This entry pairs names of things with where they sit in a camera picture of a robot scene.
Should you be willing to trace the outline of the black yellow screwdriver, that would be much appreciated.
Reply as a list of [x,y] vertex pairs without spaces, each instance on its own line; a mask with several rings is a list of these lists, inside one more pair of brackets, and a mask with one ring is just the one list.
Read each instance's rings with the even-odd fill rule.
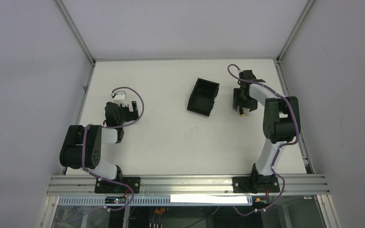
[[245,116],[246,115],[245,108],[239,107],[239,113],[240,113],[241,116]]

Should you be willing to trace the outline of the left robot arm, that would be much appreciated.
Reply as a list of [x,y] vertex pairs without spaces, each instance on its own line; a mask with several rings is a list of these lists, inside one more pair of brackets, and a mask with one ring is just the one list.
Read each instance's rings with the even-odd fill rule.
[[121,143],[124,137],[124,124],[139,118],[136,101],[129,105],[108,102],[105,106],[104,125],[70,125],[60,151],[62,166],[81,169],[98,179],[123,182],[119,166],[101,158],[103,144]]

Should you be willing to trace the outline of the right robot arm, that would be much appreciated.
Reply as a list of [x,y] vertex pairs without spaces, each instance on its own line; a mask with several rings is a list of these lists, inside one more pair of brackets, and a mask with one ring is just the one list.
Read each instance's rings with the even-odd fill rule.
[[282,96],[262,79],[257,79],[252,70],[238,71],[238,88],[233,90],[233,109],[244,116],[246,112],[264,107],[262,130],[266,138],[261,155],[253,164],[248,185],[252,188],[273,186],[277,182],[274,168],[280,152],[293,144],[300,133],[298,99]]

